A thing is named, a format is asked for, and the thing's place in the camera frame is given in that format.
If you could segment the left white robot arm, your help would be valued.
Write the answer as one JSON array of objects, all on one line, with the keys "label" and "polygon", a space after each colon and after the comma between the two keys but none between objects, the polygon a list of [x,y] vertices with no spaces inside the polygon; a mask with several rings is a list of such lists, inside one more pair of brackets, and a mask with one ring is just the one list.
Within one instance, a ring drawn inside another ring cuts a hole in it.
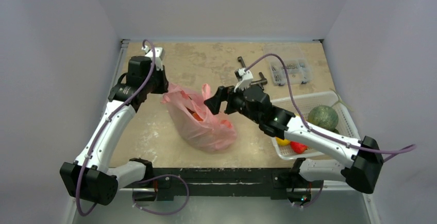
[{"label": "left white robot arm", "polygon": [[60,175],[71,197],[108,205],[117,191],[132,183],[148,187],[154,174],[150,161],[133,158],[109,167],[113,152],[125,128],[148,94],[164,94],[169,82],[159,56],[134,56],[128,70],[112,87],[103,117],[89,142],[74,162],[65,162]]}]

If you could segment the pink plastic bag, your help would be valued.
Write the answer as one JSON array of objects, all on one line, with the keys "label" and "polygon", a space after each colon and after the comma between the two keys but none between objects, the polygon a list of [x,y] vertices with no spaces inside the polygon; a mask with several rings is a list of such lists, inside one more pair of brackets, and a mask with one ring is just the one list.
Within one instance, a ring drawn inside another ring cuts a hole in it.
[{"label": "pink plastic bag", "polygon": [[211,96],[207,83],[203,84],[200,93],[170,83],[161,101],[178,134],[190,146],[205,152],[225,150],[237,140],[235,127],[224,113],[213,115],[204,104]]}]

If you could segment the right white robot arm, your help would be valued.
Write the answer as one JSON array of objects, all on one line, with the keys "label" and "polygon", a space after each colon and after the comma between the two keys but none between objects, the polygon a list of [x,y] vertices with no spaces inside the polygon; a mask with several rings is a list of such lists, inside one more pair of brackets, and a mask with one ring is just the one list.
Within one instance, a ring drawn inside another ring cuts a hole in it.
[{"label": "right white robot arm", "polygon": [[384,159],[372,137],[360,140],[307,124],[301,115],[273,105],[269,95],[256,86],[246,90],[220,86],[204,103],[216,115],[224,101],[227,103],[225,114],[238,112],[270,137],[299,142],[331,157],[329,160],[297,159],[289,173],[293,185],[328,180],[345,182],[362,193],[374,192]]}]

